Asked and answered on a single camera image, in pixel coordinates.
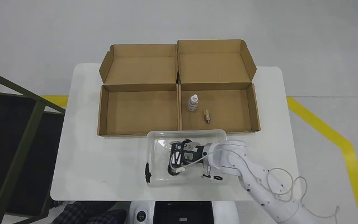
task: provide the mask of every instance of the black metal frame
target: black metal frame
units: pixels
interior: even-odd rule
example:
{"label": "black metal frame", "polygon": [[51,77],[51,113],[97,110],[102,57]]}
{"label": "black metal frame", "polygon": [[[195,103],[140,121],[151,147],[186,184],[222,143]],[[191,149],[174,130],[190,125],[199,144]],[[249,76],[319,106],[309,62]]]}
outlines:
{"label": "black metal frame", "polygon": [[[12,162],[11,162],[10,168],[7,172],[7,175],[5,177],[4,183],[1,186],[1,190],[0,190],[0,223],[1,223],[3,220],[3,217],[5,215],[6,208],[9,204],[10,199],[11,199],[14,187],[17,183],[18,177],[22,171],[23,164],[26,161],[27,154],[28,154],[28,152],[30,150],[30,146],[32,144],[32,140],[33,140],[36,130],[40,124],[41,117],[45,111],[45,107],[48,106],[48,107],[60,112],[61,114],[65,114],[65,109],[61,108],[58,105],[53,104],[52,102],[50,102],[48,100],[45,100],[41,96],[38,96],[25,88],[22,88],[21,86],[5,79],[2,76],[0,76],[0,85],[4,85],[4,86],[6,86],[12,90],[15,90],[16,92],[23,94],[26,97],[32,98],[33,100],[36,101],[36,104],[34,106],[34,109],[32,110],[29,122],[27,123],[27,126],[25,128],[25,131],[23,132],[20,143],[18,144],[16,153],[12,159]],[[48,201],[50,198],[50,187],[51,186],[49,186],[47,199],[45,200],[45,203],[41,210],[41,215],[28,218],[26,220],[18,222],[17,224],[32,223],[32,222],[41,220],[43,218],[46,218],[48,216],[48,214],[49,214]]]}

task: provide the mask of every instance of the white table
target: white table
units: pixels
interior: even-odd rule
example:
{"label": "white table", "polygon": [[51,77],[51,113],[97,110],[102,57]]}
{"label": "white table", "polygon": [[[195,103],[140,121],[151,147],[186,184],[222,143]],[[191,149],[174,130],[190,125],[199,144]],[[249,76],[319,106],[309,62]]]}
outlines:
{"label": "white table", "polygon": [[[251,200],[233,178],[228,185],[150,188],[144,178],[146,137],[97,136],[100,64],[73,72],[51,197],[54,200]],[[281,70],[258,67],[255,83],[261,131],[228,135],[247,142],[252,161],[298,176]],[[278,178],[288,177],[282,173]],[[300,195],[299,184],[295,195]]]}

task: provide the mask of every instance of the clear plastic container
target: clear plastic container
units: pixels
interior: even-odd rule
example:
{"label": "clear plastic container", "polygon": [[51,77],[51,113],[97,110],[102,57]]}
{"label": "clear plastic container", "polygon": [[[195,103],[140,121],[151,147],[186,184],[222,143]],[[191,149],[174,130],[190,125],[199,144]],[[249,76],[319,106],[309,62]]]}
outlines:
{"label": "clear plastic container", "polygon": [[170,143],[173,141],[184,141],[190,139],[199,142],[200,145],[207,143],[220,143],[226,140],[226,133],[223,130],[193,130],[193,131],[168,131],[168,132],[149,132],[147,135],[148,149],[147,162],[150,177],[149,187],[168,186],[173,184],[227,184],[229,175],[221,173],[219,170],[212,169],[211,176],[221,176],[223,180],[215,180],[202,177],[204,168],[202,163],[196,163],[185,168],[184,172],[176,176],[168,173],[170,156]]}

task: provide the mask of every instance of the white robotic arm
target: white robotic arm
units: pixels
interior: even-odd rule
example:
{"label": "white robotic arm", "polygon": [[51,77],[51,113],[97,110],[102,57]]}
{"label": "white robotic arm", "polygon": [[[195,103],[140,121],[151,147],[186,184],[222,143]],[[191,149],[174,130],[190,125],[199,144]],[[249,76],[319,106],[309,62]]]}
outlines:
{"label": "white robotic arm", "polygon": [[283,200],[283,195],[287,194],[283,184],[273,175],[269,178],[269,170],[247,158],[247,146],[244,142],[229,140],[207,144],[204,155],[207,156],[203,163],[208,166],[208,170],[216,168],[224,174],[238,176],[241,186],[277,223],[319,223],[317,217],[300,200],[292,197]]}

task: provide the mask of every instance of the cardboard box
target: cardboard box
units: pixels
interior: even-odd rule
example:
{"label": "cardboard box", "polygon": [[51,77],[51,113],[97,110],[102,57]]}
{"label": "cardboard box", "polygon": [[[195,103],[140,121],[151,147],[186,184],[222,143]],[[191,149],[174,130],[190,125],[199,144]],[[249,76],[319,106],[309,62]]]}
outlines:
{"label": "cardboard box", "polygon": [[99,136],[180,130],[176,44],[112,45],[100,75]]}
{"label": "cardboard box", "polygon": [[[182,130],[260,130],[255,87],[256,66],[243,40],[179,40],[180,121]],[[195,111],[187,109],[193,94]],[[211,122],[207,124],[204,111]]]}

